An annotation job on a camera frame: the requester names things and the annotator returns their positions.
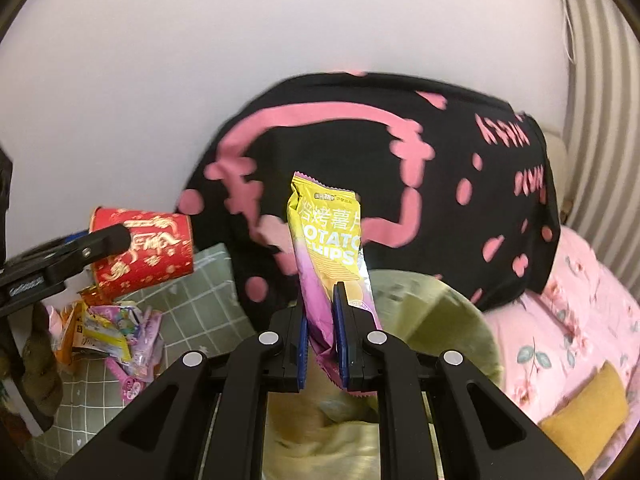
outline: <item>white wall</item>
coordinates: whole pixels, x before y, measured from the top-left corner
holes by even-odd
[[[96,205],[172,209],[220,124],[299,73],[441,79],[560,131],[561,23],[559,0],[29,0],[0,44],[8,252]]]

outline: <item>red bucket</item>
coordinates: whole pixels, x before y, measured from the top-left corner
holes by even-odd
[[[112,300],[193,272],[193,235],[188,216],[99,207],[89,231],[114,224],[129,228],[131,245],[126,253],[93,264],[95,283],[105,297]]]

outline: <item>silver screw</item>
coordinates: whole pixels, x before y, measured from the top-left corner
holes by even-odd
[[[386,341],[386,334],[380,330],[374,330],[367,334],[367,340],[374,345],[382,345]]]
[[[258,341],[260,341],[263,345],[274,345],[278,342],[278,334],[275,332],[262,332],[258,337]]]
[[[444,352],[444,360],[453,366],[458,366],[462,362],[462,354],[455,350],[447,350]]]
[[[198,366],[202,362],[202,354],[199,352],[189,352],[182,358],[182,364],[188,367]]]

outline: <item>potato chips bag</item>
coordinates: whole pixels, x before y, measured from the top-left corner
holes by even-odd
[[[340,384],[332,317],[335,283],[344,282],[349,304],[368,310],[380,328],[362,255],[360,203],[353,191],[323,186],[298,172],[291,189],[287,219],[311,345],[319,365]]]

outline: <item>pink floral bedding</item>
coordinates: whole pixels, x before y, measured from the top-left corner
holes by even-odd
[[[504,391],[534,422],[564,406],[604,361],[616,367],[630,415],[587,475],[599,478],[640,420],[636,300],[588,243],[563,227],[544,293],[527,291],[485,317],[500,345]]]

